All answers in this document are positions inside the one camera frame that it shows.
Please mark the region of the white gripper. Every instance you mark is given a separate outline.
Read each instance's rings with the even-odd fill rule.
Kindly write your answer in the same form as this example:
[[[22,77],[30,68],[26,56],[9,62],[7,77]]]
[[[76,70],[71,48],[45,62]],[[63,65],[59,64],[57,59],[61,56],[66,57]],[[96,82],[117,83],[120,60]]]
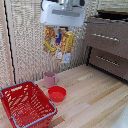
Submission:
[[[85,0],[42,0],[40,22],[48,26],[81,27],[85,18]],[[61,42],[62,29],[56,43]]]

